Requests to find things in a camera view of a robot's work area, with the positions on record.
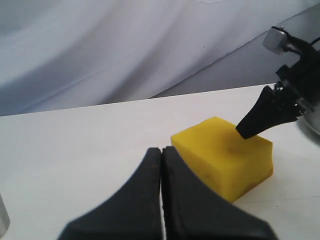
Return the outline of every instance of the metal cylinder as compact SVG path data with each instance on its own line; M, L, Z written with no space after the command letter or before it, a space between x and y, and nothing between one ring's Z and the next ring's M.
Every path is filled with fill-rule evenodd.
M5 235L10 225L10 218L5 203L0 194L0 239Z

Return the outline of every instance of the white table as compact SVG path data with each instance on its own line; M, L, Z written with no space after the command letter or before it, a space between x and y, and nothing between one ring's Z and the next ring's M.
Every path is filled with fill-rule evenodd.
M213 116L238 123L262 86L0 118L0 192L11 218L4 240L55 240L66 223L109 198L147 148ZM320 147L297 123L262 134L275 173L235 204L281 240L320 236Z

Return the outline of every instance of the wrinkled fabric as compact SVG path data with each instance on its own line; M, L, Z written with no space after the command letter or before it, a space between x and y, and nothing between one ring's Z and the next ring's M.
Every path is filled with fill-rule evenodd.
M2 0L0 115L150 98L318 3Z

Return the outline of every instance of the white fabric backdrop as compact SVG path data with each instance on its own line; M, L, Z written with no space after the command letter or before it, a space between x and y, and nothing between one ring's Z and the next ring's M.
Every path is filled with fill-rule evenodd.
M1 0L0 115L152 97L318 3Z

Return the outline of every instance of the foam block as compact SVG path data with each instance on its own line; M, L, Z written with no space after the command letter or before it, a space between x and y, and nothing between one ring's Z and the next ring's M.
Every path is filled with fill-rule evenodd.
M272 142L260 136L244 140L219 117L173 135L171 143L198 178L229 202L274 172Z

